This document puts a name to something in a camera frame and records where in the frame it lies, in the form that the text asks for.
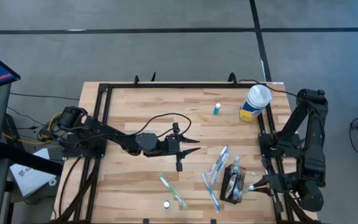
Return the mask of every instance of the butcher block tabletop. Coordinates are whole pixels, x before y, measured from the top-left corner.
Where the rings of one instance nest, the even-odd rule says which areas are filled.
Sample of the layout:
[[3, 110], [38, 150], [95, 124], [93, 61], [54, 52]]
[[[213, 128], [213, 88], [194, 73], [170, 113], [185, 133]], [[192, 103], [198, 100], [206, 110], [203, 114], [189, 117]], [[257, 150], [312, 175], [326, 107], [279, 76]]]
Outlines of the butcher block tabletop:
[[[268, 86], [285, 90], [283, 83], [267, 83]], [[84, 83], [79, 107], [93, 115], [98, 82]], [[142, 223], [148, 218], [150, 223], [275, 223], [272, 199], [262, 193], [248, 192], [242, 202], [236, 205], [219, 199], [223, 171], [215, 185], [210, 184], [218, 199], [221, 211], [216, 213], [213, 201], [201, 178], [201, 172], [208, 172], [216, 162], [222, 148], [228, 145], [230, 153], [226, 166], [233, 163], [234, 156], [241, 157], [240, 166], [256, 172], [256, 176], [246, 175], [245, 186], [261, 179], [265, 170], [261, 163], [258, 134], [258, 121], [246, 122], [239, 117], [239, 108], [249, 91], [248, 88], [115, 88], [109, 106], [108, 125], [127, 134], [140, 130], [153, 116], [164, 113], [181, 113], [192, 121], [185, 137], [199, 140], [200, 143], [182, 143], [181, 150], [192, 147], [201, 149], [186, 156], [183, 171], [176, 171], [176, 157], [163, 156], [147, 158], [143, 155], [131, 156], [121, 147], [108, 141], [105, 157], [101, 159], [98, 185], [94, 200], [92, 223]], [[283, 128], [291, 115], [287, 95], [272, 92], [270, 102], [276, 130]], [[99, 120], [103, 115], [102, 99]], [[221, 104], [219, 114], [213, 115], [216, 103]], [[265, 111], [266, 130], [269, 125]], [[151, 122], [144, 132], [162, 134], [178, 122], [184, 130], [188, 121], [180, 116], [165, 116]], [[65, 162], [55, 210], [62, 185], [75, 158]], [[65, 187], [62, 210], [64, 211], [78, 192], [83, 161], [73, 169]], [[295, 160], [285, 158], [285, 172], [295, 171]], [[179, 201], [161, 182], [162, 173], [182, 195], [188, 208]], [[169, 200], [170, 207], [164, 208]], [[84, 196], [80, 219], [85, 219], [88, 193]], [[315, 213], [307, 213], [316, 218]]]

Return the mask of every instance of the gray floor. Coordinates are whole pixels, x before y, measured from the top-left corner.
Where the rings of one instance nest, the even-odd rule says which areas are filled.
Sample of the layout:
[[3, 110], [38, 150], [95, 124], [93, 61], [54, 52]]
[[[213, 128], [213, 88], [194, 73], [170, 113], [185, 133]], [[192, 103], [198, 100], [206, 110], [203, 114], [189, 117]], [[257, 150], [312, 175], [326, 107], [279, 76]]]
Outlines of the gray floor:
[[[358, 1], [257, 0], [261, 26], [358, 27]], [[249, 1], [0, 0], [0, 29], [253, 27]], [[263, 34], [273, 81], [323, 89], [327, 186], [323, 222], [358, 223], [358, 155], [349, 122], [358, 117], [358, 32]], [[22, 76], [12, 91], [79, 97], [85, 81], [264, 80], [254, 33], [0, 35], [0, 59]], [[291, 107], [295, 102], [290, 98]], [[75, 101], [11, 96], [9, 106], [46, 121]], [[14, 116], [18, 126], [33, 125]], [[353, 133], [358, 147], [358, 131]], [[53, 200], [20, 204], [13, 223], [46, 222]]]

